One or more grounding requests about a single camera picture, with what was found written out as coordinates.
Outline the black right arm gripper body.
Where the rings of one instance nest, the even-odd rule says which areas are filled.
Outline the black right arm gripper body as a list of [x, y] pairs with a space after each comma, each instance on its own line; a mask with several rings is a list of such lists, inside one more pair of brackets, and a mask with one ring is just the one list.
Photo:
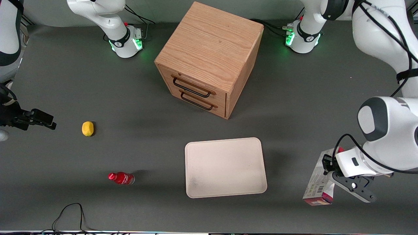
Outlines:
[[0, 121], [1, 126], [16, 127], [26, 131], [31, 123], [26, 111], [21, 109], [16, 95], [5, 85], [1, 85]]

